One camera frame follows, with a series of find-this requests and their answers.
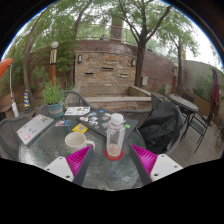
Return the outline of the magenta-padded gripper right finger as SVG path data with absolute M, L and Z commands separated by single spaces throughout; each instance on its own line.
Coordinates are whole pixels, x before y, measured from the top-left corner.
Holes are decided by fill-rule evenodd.
M 130 155 L 143 185 L 157 181 L 182 169 L 178 163 L 166 154 L 156 155 L 140 146 L 131 145 Z

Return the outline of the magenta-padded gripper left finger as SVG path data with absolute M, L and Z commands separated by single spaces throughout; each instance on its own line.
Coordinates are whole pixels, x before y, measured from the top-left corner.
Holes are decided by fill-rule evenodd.
M 81 186 L 93 155 L 93 146 L 89 145 L 68 157 L 60 156 L 56 158 L 45 170 Z

